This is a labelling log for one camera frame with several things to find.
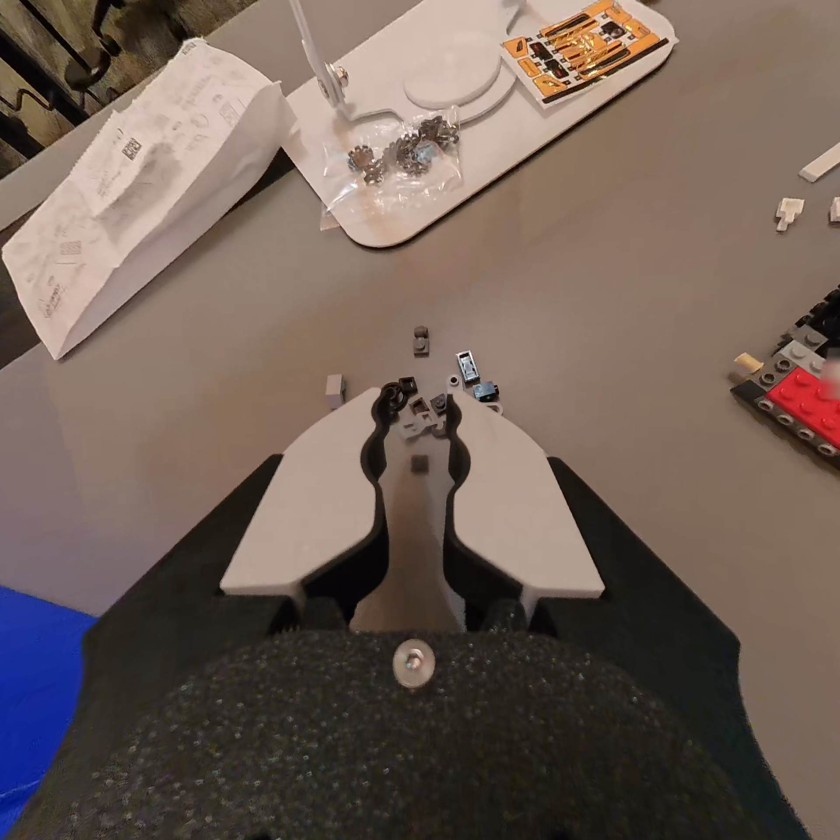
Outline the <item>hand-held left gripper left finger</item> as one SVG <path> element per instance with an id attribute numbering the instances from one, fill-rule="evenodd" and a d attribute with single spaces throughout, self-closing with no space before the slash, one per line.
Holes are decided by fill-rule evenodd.
<path id="1" fill-rule="evenodd" d="M 372 387 L 297 437 L 227 567 L 226 595 L 334 600 L 345 622 L 383 582 L 389 539 L 379 478 L 390 398 Z"/>

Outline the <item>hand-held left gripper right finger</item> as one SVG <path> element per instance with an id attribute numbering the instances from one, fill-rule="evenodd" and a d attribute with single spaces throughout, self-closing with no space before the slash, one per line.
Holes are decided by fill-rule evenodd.
<path id="1" fill-rule="evenodd" d="M 599 599 L 606 590 L 550 459 L 526 432 L 465 392 L 447 395 L 444 578 L 477 630 L 491 606 L 532 618 L 543 598 Z"/>

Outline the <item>small brick pieces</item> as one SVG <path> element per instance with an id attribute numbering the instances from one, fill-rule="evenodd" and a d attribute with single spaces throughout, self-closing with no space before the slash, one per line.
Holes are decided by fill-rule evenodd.
<path id="1" fill-rule="evenodd" d="M 499 387 L 493 381 L 481 379 L 476 358 L 471 351 L 457 352 L 456 368 L 456 373 L 447 379 L 444 390 L 431 396 L 421 393 L 417 378 L 413 374 L 394 380 L 400 382 L 408 394 L 405 407 L 392 423 L 404 441 L 413 442 L 426 435 L 437 439 L 445 438 L 449 398 L 456 394 L 464 393 L 494 413 L 500 416 L 504 414 L 503 405 L 499 401 Z"/>

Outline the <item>brick car chassis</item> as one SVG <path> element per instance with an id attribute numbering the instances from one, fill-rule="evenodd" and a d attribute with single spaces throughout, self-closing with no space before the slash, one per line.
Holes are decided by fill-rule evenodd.
<path id="1" fill-rule="evenodd" d="M 730 393 L 839 470 L 839 287 L 783 331 L 771 350 L 741 353 Z"/>

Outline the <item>blue plastic bin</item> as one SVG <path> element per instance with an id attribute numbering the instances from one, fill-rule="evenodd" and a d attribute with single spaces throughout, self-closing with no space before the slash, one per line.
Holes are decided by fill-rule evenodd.
<path id="1" fill-rule="evenodd" d="M 2 832 L 45 776 L 81 688 L 81 642 L 95 616 L 1 588 Z"/>

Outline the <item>white book stand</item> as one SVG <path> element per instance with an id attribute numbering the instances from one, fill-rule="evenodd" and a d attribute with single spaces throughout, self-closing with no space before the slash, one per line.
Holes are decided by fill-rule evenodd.
<path id="1" fill-rule="evenodd" d="M 337 213 L 358 245 L 402 244 L 493 183 L 593 112 L 621 95 L 669 57 L 677 37 L 662 14 L 640 2 L 628 7 L 670 46 L 542 109 L 501 57 L 510 36 L 535 35 L 594 2 L 421 2 L 349 54 L 322 56 L 299 2 L 290 2 L 314 79 L 288 96 L 297 117 L 283 150 L 319 199 L 326 197 L 322 144 L 380 117 L 409 120 L 456 106 L 464 182 L 415 211 L 371 221 Z"/>

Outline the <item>grey desk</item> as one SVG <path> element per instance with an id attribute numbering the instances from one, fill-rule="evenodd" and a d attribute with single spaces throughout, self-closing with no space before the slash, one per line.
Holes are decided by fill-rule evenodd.
<path id="1" fill-rule="evenodd" d="M 471 350 L 738 635 L 764 756 L 838 838 L 838 473 L 729 393 L 838 283 L 838 173 L 798 176 L 838 141 L 838 2 L 655 8 L 659 72 L 409 244 L 322 232 L 294 171 L 63 361 L 2 370 L 2 585 L 104 612 L 327 412 L 327 375 L 433 395 Z"/>

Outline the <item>white printed paper bag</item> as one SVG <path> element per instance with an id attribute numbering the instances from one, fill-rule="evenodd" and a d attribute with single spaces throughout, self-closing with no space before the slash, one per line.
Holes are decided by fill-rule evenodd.
<path id="1" fill-rule="evenodd" d="M 51 357 L 65 356 L 214 226 L 266 172 L 296 120 L 278 81 L 188 40 L 3 247 Z"/>

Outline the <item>clear bag of black gears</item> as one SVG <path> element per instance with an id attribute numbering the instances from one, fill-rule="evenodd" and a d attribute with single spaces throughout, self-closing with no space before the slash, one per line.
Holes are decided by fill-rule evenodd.
<path id="1" fill-rule="evenodd" d="M 435 203 L 464 182 L 459 109 L 380 117 L 325 140 L 322 176 L 323 232 L 340 226 L 338 213 L 371 221 Z"/>

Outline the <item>white long flat tile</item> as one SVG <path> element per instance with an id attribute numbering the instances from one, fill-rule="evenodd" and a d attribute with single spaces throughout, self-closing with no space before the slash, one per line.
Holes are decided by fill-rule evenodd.
<path id="1" fill-rule="evenodd" d="M 840 143 L 837 142 L 830 149 L 802 167 L 798 172 L 798 176 L 809 183 L 814 183 L 823 178 L 828 172 L 837 168 L 839 163 Z"/>

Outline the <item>orange sticker sheet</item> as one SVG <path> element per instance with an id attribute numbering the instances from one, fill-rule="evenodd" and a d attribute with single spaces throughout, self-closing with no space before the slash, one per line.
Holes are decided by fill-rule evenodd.
<path id="1" fill-rule="evenodd" d="M 500 55 L 546 110 L 668 46 L 628 7 L 601 1 L 535 35 L 508 37 Z"/>

